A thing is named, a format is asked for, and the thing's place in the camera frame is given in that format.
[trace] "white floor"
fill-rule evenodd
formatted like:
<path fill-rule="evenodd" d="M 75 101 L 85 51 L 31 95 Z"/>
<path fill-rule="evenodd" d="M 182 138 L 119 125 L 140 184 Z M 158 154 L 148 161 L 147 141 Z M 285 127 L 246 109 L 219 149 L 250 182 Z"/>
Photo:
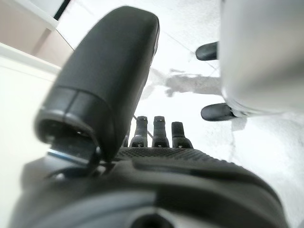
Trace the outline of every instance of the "white floor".
<path fill-rule="evenodd" d="M 262 177 L 280 196 L 291 227 L 304 228 L 304 117 L 267 116 L 217 123 L 200 117 L 202 107 L 223 101 L 219 63 L 200 62 L 194 55 L 198 46 L 219 38 L 218 2 L 74 0 L 58 30 L 75 48 L 102 16 L 122 5 L 155 13 L 161 25 L 158 52 L 135 115 L 148 117 L 151 133 L 154 116 L 165 116 L 169 139 L 171 122 L 183 122 L 186 137 L 196 149 Z M 0 145 L 5 163 L 0 173 L 1 226 L 20 193 L 17 177 L 22 165 L 43 156 L 47 148 L 35 138 L 32 122 L 53 79 L 16 73 L 6 67 L 7 62 L 0 63 L 4 66 L 0 64 L 0 101 L 7 110 L 1 112 Z"/>

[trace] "white wall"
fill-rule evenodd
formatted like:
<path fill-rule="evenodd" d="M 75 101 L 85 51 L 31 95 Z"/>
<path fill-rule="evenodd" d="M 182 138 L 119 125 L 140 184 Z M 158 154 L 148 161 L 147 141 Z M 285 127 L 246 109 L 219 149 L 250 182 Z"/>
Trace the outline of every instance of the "white wall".
<path fill-rule="evenodd" d="M 48 15 L 54 16 L 61 4 L 63 3 L 63 0 L 29 0 L 39 8 L 41 8 L 43 11 L 45 11 Z"/>

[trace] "black plastic casing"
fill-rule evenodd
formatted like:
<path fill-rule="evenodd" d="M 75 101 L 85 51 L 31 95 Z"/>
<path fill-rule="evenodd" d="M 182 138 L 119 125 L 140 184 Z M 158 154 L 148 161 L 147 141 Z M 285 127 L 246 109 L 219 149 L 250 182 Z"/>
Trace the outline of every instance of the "black plastic casing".
<path fill-rule="evenodd" d="M 156 52 L 158 18 L 121 7 L 86 35 L 60 72 L 35 122 L 38 138 L 52 143 L 65 129 L 88 135 L 110 161 L 137 107 Z"/>

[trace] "tiled floor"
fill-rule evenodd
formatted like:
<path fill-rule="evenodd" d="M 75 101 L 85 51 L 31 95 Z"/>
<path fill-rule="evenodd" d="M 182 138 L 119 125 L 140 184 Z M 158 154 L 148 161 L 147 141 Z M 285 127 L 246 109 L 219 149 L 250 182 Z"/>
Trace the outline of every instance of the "tiled floor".
<path fill-rule="evenodd" d="M 218 2 L 74 0 L 61 18 L 58 30 L 75 48 L 102 16 L 122 5 L 155 13 L 161 25 L 158 52 L 135 115 L 148 117 L 151 133 L 153 117 L 165 116 L 169 139 L 171 122 L 182 121 L 185 134 L 196 149 L 240 164 L 265 179 L 280 196 L 291 227 L 304 228 L 303 116 L 266 116 L 217 123 L 203 121 L 200 117 L 202 107 L 223 101 L 218 61 L 200 62 L 194 56 L 198 46 L 219 37 Z M 40 144 L 33 134 L 27 133 L 32 133 L 32 120 L 52 82 L 31 75 L 15 76 L 8 69 L 1 69 L 0 75 L 1 103 L 9 110 L 18 107 L 19 111 L 12 114 L 1 112 L 1 119 L 6 120 L 2 128 L 11 130 L 6 132 L 1 145 L 5 151 L 14 153 L 5 154 L 4 159 L 16 157 L 16 167 L 21 167 L 38 154 L 42 156 L 46 149 L 46 145 Z M 16 137 L 20 138 L 19 144 L 13 143 Z M 6 173 L 19 175 L 21 168 L 9 168 L 0 173 L 0 178 L 7 181 L 6 188 L 16 190 L 17 181 L 10 181 Z M 0 195 L 4 197 L 1 190 L 4 189 L 0 188 Z M 2 206 L 0 212 L 7 216 L 11 204 Z"/>

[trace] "black rubber foot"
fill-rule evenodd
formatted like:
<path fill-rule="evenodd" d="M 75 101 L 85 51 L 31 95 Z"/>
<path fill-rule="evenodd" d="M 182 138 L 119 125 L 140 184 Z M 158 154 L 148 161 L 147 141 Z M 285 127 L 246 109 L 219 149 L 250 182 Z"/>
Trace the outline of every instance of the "black rubber foot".
<path fill-rule="evenodd" d="M 196 52 L 196 58 L 201 61 L 208 61 L 208 60 L 215 60 L 217 59 L 218 51 L 218 43 L 210 43 L 210 44 L 205 44 L 203 46 L 200 46 Z"/>
<path fill-rule="evenodd" d="M 207 121 L 224 121 L 236 118 L 226 103 L 208 105 L 201 110 L 200 115 Z"/>

